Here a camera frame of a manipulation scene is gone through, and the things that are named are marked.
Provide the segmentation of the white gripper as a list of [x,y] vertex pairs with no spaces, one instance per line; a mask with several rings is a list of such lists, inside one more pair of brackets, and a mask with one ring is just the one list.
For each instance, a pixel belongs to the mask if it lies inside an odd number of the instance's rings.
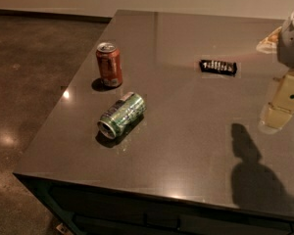
[[[256,50],[276,54],[278,61],[294,69],[294,10],[289,18],[267,37],[261,40]],[[263,111],[263,125],[280,130],[294,116],[294,70],[289,70],[278,82],[272,100]]]

